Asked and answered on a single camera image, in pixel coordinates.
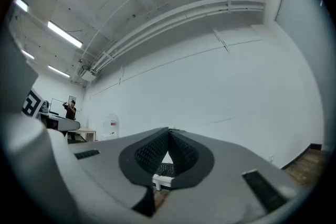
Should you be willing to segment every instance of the gray machine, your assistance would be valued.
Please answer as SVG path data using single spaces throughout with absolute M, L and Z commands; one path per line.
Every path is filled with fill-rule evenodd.
M 36 118 L 41 120 L 48 129 L 54 129 L 61 132 L 73 131 L 80 128 L 80 123 L 78 121 L 54 115 L 50 112 L 39 112 Z
M 24 191 L 53 220 L 274 221 L 291 203 L 281 189 L 299 191 L 287 174 L 242 146 L 167 127 L 116 140 L 68 145 L 60 132 L 20 114 L 37 74 L 8 31 L 0 36 L 5 44 L 0 63 L 25 73 L 8 78 L 6 88 L 1 89 L 7 94 L 1 103 L 4 154 Z M 175 178 L 170 195 L 155 212 L 151 180 L 167 151 Z

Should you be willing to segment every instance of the baseboard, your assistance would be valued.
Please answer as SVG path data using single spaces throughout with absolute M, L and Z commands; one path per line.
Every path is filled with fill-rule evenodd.
M 321 144 L 310 144 L 304 151 L 302 151 L 297 157 L 295 157 L 293 160 L 291 160 L 288 164 L 286 164 L 283 168 L 281 168 L 282 170 L 285 170 L 286 168 L 288 168 L 290 165 L 292 165 L 294 162 L 296 162 L 297 159 L 299 159 L 304 153 L 307 152 L 307 150 L 321 150 L 322 149 L 322 145 Z
M 322 144 L 310 144 L 310 149 L 312 150 L 322 150 Z

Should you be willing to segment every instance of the white pipe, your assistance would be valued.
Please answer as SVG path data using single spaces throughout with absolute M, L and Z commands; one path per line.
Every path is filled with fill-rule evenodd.
M 142 38 L 142 37 L 144 37 L 144 36 L 147 36 L 146 38 L 144 38 L 144 39 L 142 39 L 142 40 L 140 40 L 140 41 L 138 41 L 138 42 L 136 42 L 135 44 L 132 45 L 132 43 L 133 43 L 133 41 L 134 41 L 134 40 L 133 40 L 132 43 L 129 43 L 129 44 L 127 45 L 126 48 L 125 48 L 125 47 L 121 48 L 119 51 L 117 51 L 117 52 L 112 56 L 112 59 L 106 59 L 106 60 L 104 61 L 104 63 L 102 63 L 102 64 L 97 68 L 97 72 L 100 71 L 102 68 L 104 68 L 106 65 L 108 65 L 110 62 L 114 61 L 115 59 L 117 59 L 118 57 L 120 57 L 121 55 L 123 55 L 124 53 L 126 53 L 127 51 L 129 51 L 129 50 L 133 49 L 134 47 L 138 46 L 139 44 L 141 44 L 141 43 L 143 43 L 143 42 L 145 42 L 145 41 L 151 39 L 152 37 L 161 34 L 162 32 L 165 32 L 165 31 L 167 31 L 167 30 L 169 30 L 169 29 L 172 29 L 172 28 L 174 28 L 174 27 L 176 27 L 176 26 L 178 26 L 178 25 L 185 24 L 185 23 L 187 23 L 187 22 L 190 22 L 190 21 L 193 21 L 193 20 L 196 20 L 196 19 L 205 17 L 205 16 L 212 16 L 212 15 L 216 15 L 216 14 L 220 14 L 220 13 L 227 13 L 227 12 L 228 12 L 227 7 L 225 7 L 225 9 L 222 9 L 222 8 L 221 8 L 220 10 L 217 10 L 217 11 L 213 11 L 213 12 L 212 12 L 211 10 L 213 10 L 213 9 L 214 9 L 214 8 L 204 9 L 204 10 L 202 10 L 202 11 L 203 11 L 203 14 L 199 14 L 199 15 L 196 15 L 196 16 L 193 16 L 193 17 L 188 17 L 188 16 L 187 16 L 188 19 L 183 20 L 183 21 L 181 21 L 181 22 L 172 23 L 172 22 L 175 21 L 176 19 L 170 20 L 170 21 L 166 22 L 165 25 L 166 25 L 167 23 L 170 23 L 170 24 L 172 23 L 172 25 L 170 25 L 170 26 L 168 26 L 168 27 L 165 27 L 165 28 L 161 29 L 160 31 L 157 31 L 157 32 L 155 32 L 155 33 L 153 33 L 153 34 L 151 34 L 151 35 L 149 35 L 149 36 L 147 36 L 149 32 L 144 33 L 143 35 L 139 36 L 139 37 L 137 38 L 137 40 L 139 40 L 140 38 Z M 264 10 L 264 7 L 263 7 L 263 6 L 259 6 L 259 5 L 232 5 L 232 12 L 240 12 L 240 11 L 247 11 L 247 10 L 248 10 L 248 11 L 258 11 L 258 12 L 261 12 L 261 11 Z
M 147 23 L 141 25 L 140 27 L 138 27 L 137 29 L 133 30 L 132 32 L 130 32 L 128 35 L 124 36 L 122 39 L 120 39 L 114 46 L 112 46 L 112 48 L 110 48 L 106 53 L 110 54 L 111 52 L 113 52 L 116 48 L 118 48 L 122 43 L 124 43 L 126 40 L 130 39 L 132 36 L 136 35 L 137 33 L 139 33 L 140 31 L 146 29 L 147 27 L 163 20 L 166 19 L 172 15 L 178 14 L 180 12 L 186 11 L 188 9 L 191 8 L 196 8 L 196 7 L 200 7 L 200 6 L 204 6 L 204 5 L 209 5 L 209 4 L 215 4 L 215 3 L 220 3 L 220 2 L 226 2 L 227 0 L 201 0 L 201 1 L 196 1 L 187 5 L 183 5 L 181 7 L 175 8 L 170 10 L 169 12 L 166 12 L 164 14 L 161 14 L 159 16 L 157 16 L 154 19 L 151 19 L 150 21 L 148 21 Z M 260 2 L 263 3 L 265 2 L 265 0 L 232 0 L 232 1 L 252 1 L 252 2 Z M 93 65 L 92 69 L 95 69 L 97 67 L 97 65 L 99 65 L 102 60 L 105 58 L 105 56 L 101 56 L 101 58 Z
M 207 9 L 196 10 L 194 12 L 184 14 L 184 15 L 179 16 L 177 18 L 170 19 L 170 20 L 166 21 L 165 23 L 160 24 L 156 27 L 153 27 L 149 31 L 146 31 L 145 33 L 139 35 L 138 37 L 136 37 L 135 39 L 130 41 L 128 44 L 123 46 L 121 48 L 121 50 L 127 49 L 128 47 L 132 46 L 135 42 L 141 40 L 142 38 L 146 37 L 147 35 L 149 35 L 151 33 L 154 33 L 155 31 L 157 31 L 157 30 L 159 30 L 159 29 L 161 29 L 165 26 L 172 25 L 174 23 L 178 23 L 178 22 L 182 21 L 183 19 L 192 18 L 194 16 L 197 16 L 197 15 L 200 15 L 200 14 L 205 14 L 205 13 L 212 12 L 214 10 L 219 10 L 219 9 L 227 9 L 227 6 L 211 7 L 211 8 L 207 8 Z

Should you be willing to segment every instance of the wooden floor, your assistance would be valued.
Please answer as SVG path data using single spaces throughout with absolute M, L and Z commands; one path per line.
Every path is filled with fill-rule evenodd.
M 307 150 L 301 157 L 285 169 L 301 186 L 311 186 L 317 182 L 326 162 L 326 153 L 318 150 Z M 169 195 L 169 190 L 156 190 L 153 187 L 155 208 L 164 203 Z
M 164 203 L 166 198 L 169 195 L 169 190 L 167 189 L 161 189 L 161 190 L 156 190 L 156 187 L 153 187 L 153 194 L 154 194 L 154 201 L 155 201 L 155 208 L 156 210 L 159 209 L 160 206 Z

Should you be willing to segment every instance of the white table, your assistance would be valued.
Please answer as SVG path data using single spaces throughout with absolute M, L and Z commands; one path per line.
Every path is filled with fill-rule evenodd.
M 71 131 L 74 133 L 87 134 L 86 141 L 95 141 L 96 140 L 96 131 L 90 128 L 79 128 L 78 130 Z

